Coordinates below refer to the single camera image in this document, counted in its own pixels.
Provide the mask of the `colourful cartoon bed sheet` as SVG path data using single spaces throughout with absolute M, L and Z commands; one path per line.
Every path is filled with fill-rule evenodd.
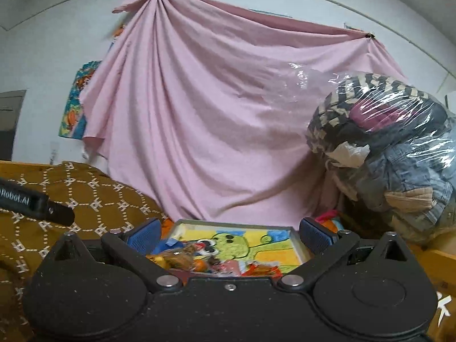
M 340 219 L 340 212 L 337 210 L 326 211 L 324 214 L 318 216 L 315 221 L 332 232 L 338 232 L 344 229 Z M 161 239 L 165 239 L 168 236 L 174 224 L 171 219 L 165 219 L 163 221 Z

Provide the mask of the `grey box with cartoon picture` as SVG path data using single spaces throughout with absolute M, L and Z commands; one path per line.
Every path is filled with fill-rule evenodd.
M 181 276 L 242 277 L 248 262 L 274 262 L 286 275 L 312 257 L 291 227 L 192 220 L 177 221 L 156 252 L 186 245 L 195 247 L 200 262 L 193 271 L 170 269 Z

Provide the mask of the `plastic bag of clothes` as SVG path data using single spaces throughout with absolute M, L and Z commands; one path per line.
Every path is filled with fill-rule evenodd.
M 292 63 L 283 99 L 321 96 L 308 123 L 312 152 L 346 198 L 405 239 L 455 230 L 455 116 L 430 94 L 378 73 L 323 73 Z

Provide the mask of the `colourful wall poster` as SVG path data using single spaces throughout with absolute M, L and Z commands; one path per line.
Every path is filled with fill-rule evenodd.
M 76 140 L 81 140 L 83 138 L 87 121 L 84 115 L 84 109 L 80 103 L 80 94 L 88 85 L 91 77 L 100 64 L 101 61 L 90 61 L 85 63 L 76 72 L 63 111 L 63 118 L 59 129 L 60 137 Z

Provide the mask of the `grey door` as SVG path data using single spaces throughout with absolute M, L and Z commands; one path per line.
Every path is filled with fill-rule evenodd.
M 1 93 L 0 153 L 2 161 L 12 160 L 15 133 L 25 94 L 25 89 Z

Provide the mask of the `red spicy snack packet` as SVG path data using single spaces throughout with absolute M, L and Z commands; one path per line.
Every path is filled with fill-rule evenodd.
M 280 278 L 283 276 L 279 266 L 274 262 L 248 262 L 241 274 L 246 277 Z

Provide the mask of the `pink hanging cloth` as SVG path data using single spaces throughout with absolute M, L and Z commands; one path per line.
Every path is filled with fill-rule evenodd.
M 175 220 L 298 226 L 338 204 L 305 132 L 326 97 L 279 106 L 294 64 L 402 80 L 364 32 L 255 13 L 213 0 L 126 0 L 127 26 L 80 95 L 84 143 L 110 176 Z

